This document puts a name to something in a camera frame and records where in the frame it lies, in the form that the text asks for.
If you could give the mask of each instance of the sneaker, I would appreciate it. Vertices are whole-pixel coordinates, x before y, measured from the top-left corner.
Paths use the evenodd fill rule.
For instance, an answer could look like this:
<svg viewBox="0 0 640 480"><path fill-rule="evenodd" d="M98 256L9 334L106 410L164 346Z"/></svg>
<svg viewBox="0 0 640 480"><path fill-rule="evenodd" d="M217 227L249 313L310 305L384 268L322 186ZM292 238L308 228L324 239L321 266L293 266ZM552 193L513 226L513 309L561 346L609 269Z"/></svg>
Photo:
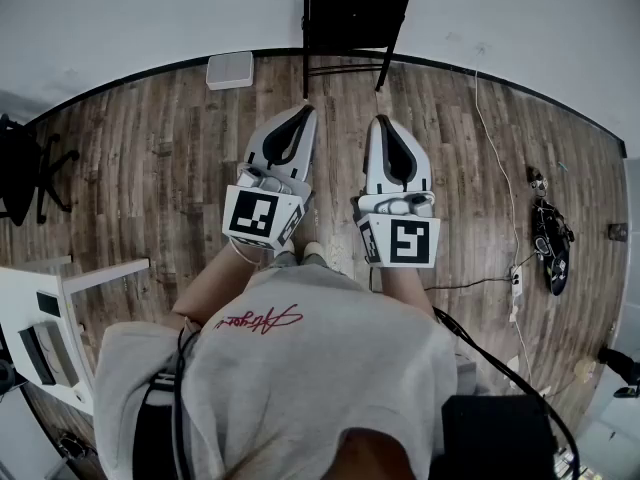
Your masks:
<svg viewBox="0 0 640 480"><path fill-rule="evenodd" d="M325 262L327 261L324 257L324 247L322 247L318 242L309 242L307 246L304 248L303 258L306 260L312 254L317 254L320 256Z"/></svg>
<svg viewBox="0 0 640 480"><path fill-rule="evenodd" d="M281 250L278 251L278 254L276 254L276 256L280 256L281 254L284 254L285 252L290 252L294 256L296 254L296 246L293 245L293 242L291 241L291 239L287 240L284 243L284 247Z"/></svg>

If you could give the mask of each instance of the chair leg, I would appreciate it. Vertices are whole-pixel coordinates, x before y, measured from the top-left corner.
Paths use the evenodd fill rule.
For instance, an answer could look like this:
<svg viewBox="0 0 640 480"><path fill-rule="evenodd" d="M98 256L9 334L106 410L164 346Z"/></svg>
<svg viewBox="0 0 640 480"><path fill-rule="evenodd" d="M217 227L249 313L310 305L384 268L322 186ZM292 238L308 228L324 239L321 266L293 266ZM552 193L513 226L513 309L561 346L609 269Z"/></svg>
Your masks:
<svg viewBox="0 0 640 480"><path fill-rule="evenodd" d="M42 203L44 201L44 186L38 185L38 224L44 224L47 221L47 218L42 215Z"/></svg>
<svg viewBox="0 0 640 480"><path fill-rule="evenodd" d="M78 158L80 158L80 154L75 149L69 151L68 153L65 153L47 168L45 176L51 177L53 173L59 171L62 168L67 160L71 159L75 162Z"/></svg>
<svg viewBox="0 0 640 480"><path fill-rule="evenodd" d="M309 99L309 54L305 49L302 54L302 98Z"/></svg>
<svg viewBox="0 0 640 480"><path fill-rule="evenodd" d="M62 201L60 201L60 198L58 197L58 193L55 191L51 183L46 183L44 189L47 191L51 199L53 199L53 202L56 203L63 212L71 212L71 205L62 204Z"/></svg>
<svg viewBox="0 0 640 480"><path fill-rule="evenodd" d="M389 70L389 64L391 63L391 57L393 57L393 50L396 47L396 41L398 40L399 33L400 26L398 26L398 32L396 32L393 42L389 45L389 48L387 48L387 53L384 54L384 61L382 62L382 69L380 70L380 76L378 77L376 91L380 91L380 88L384 85L385 78L387 78L387 71Z"/></svg>
<svg viewBox="0 0 640 480"><path fill-rule="evenodd" d="M44 149L42 150L42 161L40 162L40 176L42 176L43 173L47 172L47 169L49 168L49 160L51 158L51 145L54 142L57 142L57 141L54 139L54 135L52 135L47 139L47 143L45 144Z"/></svg>

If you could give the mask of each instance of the black office chair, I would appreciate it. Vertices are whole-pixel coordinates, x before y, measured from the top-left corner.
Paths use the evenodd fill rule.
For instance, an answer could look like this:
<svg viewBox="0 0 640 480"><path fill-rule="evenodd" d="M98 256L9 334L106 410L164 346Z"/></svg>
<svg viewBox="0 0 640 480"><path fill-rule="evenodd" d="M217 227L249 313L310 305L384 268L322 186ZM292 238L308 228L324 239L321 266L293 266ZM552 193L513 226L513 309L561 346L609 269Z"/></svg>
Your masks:
<svg viewBox="0 0 640 480"><path fill-rule="evenodd" d="M10 121L6 114L0 117L0 198L4 201L6 209L6 212L0 213L0 217L9 217L16 226L21 226L31 206L36 187L38 224L44 224L47 220L42 215L45 191L63 212L71 211L71 205L62 204L60 201L53 188L52 176L67 160L75 162L80 155L72 150L49 165L51 145L59 140L60 135L51 135L43 150L36 142L33 130Z"/></svg>
<svg viewBox="0 0 640 480"><path fill-rule="evenodd" d="M409 0L304 0L303 98L309 77L377 71L376 91L383 86ZM309 67L314 53L347 54L357 48L387 48L382 64Z"/></svg>

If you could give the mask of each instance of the white table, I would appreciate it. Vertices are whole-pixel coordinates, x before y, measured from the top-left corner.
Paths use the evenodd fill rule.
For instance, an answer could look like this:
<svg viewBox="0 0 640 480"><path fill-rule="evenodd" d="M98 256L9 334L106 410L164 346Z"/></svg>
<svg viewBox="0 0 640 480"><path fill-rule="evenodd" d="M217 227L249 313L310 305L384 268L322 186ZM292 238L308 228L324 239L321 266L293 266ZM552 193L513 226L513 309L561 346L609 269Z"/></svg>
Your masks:
<svg viewBox="0 0 640 480"><path fill-rule="evenodd" d="M49 268L70 261L71 258L65 256L44 262L31 262L19 268L31 270ZM93 415L94 377L80 338L71 294L147 268L149 268L149 260L141 259L62 278L57 274L41 274L17 270L15 267L0 267L0 325L16 371L57 399ZM40 310L37 292L58 299L60 318ZM67 353L78 374L79 382L72 388L59 384L43 385L18 334L24 329L44 322L54 322L60 330Z"/></svg>

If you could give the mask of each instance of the white wall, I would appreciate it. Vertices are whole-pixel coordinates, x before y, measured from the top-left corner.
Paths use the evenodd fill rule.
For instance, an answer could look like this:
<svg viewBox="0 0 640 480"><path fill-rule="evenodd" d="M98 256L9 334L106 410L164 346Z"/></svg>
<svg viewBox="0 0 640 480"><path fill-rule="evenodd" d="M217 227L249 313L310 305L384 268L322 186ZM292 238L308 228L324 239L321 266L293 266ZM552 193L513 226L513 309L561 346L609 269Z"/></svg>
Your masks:
<svg viewBox="0 0 640 480"><path fill-rule="evenodd" d="M627 287L611 348L640 362L640 159L626 162L630 257ZM614 399L626 383L605 368L578 431L585 464L608 480L640 478L640 398Z"/></svg>
<svg viewBox="0 0 640 480"><path fill-rule="evenodd" d="M25 120L151 67L301 46L301 5L0 0L0 111ZM640 0L411 0L396 52L527 86L611 129L640 156Z"/></svg>

